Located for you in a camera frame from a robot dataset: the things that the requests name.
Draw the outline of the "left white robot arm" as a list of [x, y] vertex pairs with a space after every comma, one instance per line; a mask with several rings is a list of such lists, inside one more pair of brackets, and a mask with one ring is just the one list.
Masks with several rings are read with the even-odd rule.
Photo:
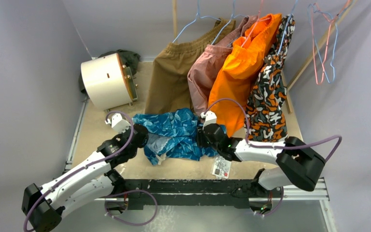
[[148, 130], [140, 124], [104, 141], [85, 161], [49, 183], [32, 183], [24, 190], [22, 212], [25, 225], [35, 232], [53, 230], [63, 218], [88, 202], [127, 190], [125, 179], [115, 170], [136, 156], [148, 141]]

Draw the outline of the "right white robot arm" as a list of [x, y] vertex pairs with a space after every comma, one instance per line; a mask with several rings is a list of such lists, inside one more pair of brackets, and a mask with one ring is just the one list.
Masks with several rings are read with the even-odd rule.
[[214, 123], [197, 127], [199, 147], [213, 148], [228, 161], [258, 161], [274, 164], [273, 169], [258, 171], [252, 191], [263, 197], [277, 187], [294, 185], [304, 191], [314, 191], [326, 160], [297, 137], [268, 143], [229, 137]]

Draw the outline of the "blue patterned shorts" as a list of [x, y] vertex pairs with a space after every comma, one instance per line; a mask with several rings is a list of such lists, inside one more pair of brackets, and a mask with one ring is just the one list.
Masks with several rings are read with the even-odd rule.
[[136, 114], [132, 120], [149, 132], [143, 150], [152, 165], [158, 165], [162, 155], [195, 161], [218, 155], [211, 147], [198, 146], [197, 129], [202, 123], [189, 108], [163, 114]]

